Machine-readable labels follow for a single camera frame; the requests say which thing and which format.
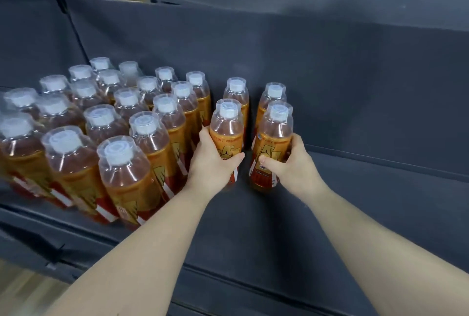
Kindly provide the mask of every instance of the wooden floor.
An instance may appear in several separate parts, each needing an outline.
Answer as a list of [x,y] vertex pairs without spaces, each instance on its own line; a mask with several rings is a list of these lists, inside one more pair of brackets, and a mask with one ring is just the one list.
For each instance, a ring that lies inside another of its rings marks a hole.
[[0,316],[39,316],[68,284],[0,260]]

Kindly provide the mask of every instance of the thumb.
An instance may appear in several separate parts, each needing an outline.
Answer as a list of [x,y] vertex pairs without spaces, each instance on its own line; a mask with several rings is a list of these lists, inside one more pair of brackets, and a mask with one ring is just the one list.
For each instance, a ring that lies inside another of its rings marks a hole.
[[244,153],[238,153],[230,159],[225,160],[225,165],[229,168],[229,171],[234,171],[236,167],[241,164],[244,159],[244,155]]
[[264,165],[268,170],[274,172],[277,174],[279,177],[281,176],[284,168],[285,168],[285,163],[281,163],[275,159],[269,158],[265,155],[261,155],[259,157],[259,161]]

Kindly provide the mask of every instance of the hand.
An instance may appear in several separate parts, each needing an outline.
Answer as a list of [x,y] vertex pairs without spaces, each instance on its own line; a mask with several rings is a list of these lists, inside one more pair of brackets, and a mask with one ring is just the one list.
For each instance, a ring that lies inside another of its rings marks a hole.
[[243,161],[244,153],[223,160],[210,137],[208,127],[200,131],[199,137],[185,189],[191,189],[198,196],[210,200],[228,183],[232,172]]
[[286,163],[264,155],[259,157],[259,161],[277,174],[285,189],[303,201],[308,195],[327,188],[313,159],[304,148],[303,140],[295,133],[292,138],[292,151]]

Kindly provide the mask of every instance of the white bottle cap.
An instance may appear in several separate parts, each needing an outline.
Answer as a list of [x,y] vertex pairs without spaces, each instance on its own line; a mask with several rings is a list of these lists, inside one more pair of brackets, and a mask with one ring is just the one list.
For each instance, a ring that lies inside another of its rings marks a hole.
[[114,141],[104,148],[104,156],[109,165],[124,165],[134,157],[134,150],[127,141]]
[[97,90],[94,82],[81,80],[74,86],[75,92],[80,97],[91,97],[96,95]]
[[72,130],[54,133],[51,135],[49,143],[53,150],[61,154],[74,152],[83,146],[80,136]]
[[270,118],[274,121],[286,121],[288,118],[288,107],[282,104],[272,105]]
[[111,67],[111,60],[105,56],[90,59],[90,64],[94,70],[104,70]]
[[92,76],[93,74],[93,69],[89,65],[74,65],[70,68],[68,68],[68,72],[70,73],[70,76],[75,79],[86,79],[87,77]]
[[161,79],[161,80],[164,80],[164,81],[171,81],[173,80],[173,71],[171,70],[171,68],[161,68],[161,69],[157,69],[157,72],[158,74],[158,77]]
[[12,103],[16,107],[27,107],[36,102],[38,93],[30,87],[22,87],[7,91],[3,96],[7,102]]
[[114,93],[114,98],[121,106],[133,106],[138,104],[138,93],[131,88],[117,90]]
[[0,131],[6,138],[30,134],[33,130],[31,121],[26,117],[6,118],[0,123]]
[[138,63],[137,62],[123,62],[119,64],[119,70],[122,74],[138,76]]
[[152,134],[157,128],[156,118],[151,114],[138,116],[130,125],[138,134]]
[[61,91],[67,88],[67,78],[64,75],[49,75],[39,80],[44,91]]
[[114,122],[114,112],[112,106],[109,106],[109,108],[91,107],[85,111],[85,116],[92,126],[104,127]]
[[234,102],[222,102],[220,105],[220,116],[223,118],[235,118],[238,116],[238,106]]
[[242,93],[244,91],[244,81],[240,79],[233,79],[229,84],[230,91],[234,93]]
[[201,71],[191,71],[187,73],[186,79],[194,86],[201,86],[203,84],[204,73]]
[[138,80],[137,85],[142,91],[153,91],[158,87],[156,77],[154,76],[141,77]]
[[119,72],[113,69],[106,69],[99,73],[99,77],[103,83],[107,85],[120,83]]
[[179,82],[174,85],[173,92],[177,97],[189,97],[191,94],[191,83],[189,82]]
[[154,104],[161,113],[171,113],[177,108],[176,102],[171,97],[157,97]]
[[272,97],[274,99],[279,99],[283,95],[283,88],[280,85],[273,84],[270,85],[267,89],[267,96]]
[[38,107],[42,113],[48,115],[58,115],[67,111],[70,101],[66,96],[59,94],[58,96],[41,96],[38,99]]

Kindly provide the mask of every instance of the forearm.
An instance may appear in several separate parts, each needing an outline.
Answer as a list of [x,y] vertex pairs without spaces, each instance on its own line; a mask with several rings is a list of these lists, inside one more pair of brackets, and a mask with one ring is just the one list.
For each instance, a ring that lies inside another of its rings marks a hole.
[[388,230],[327,187],[302,199],[381,315],[466,315],[469,275]]
[[80,277],[49,316],[166,315],[209,201],[184,189]]

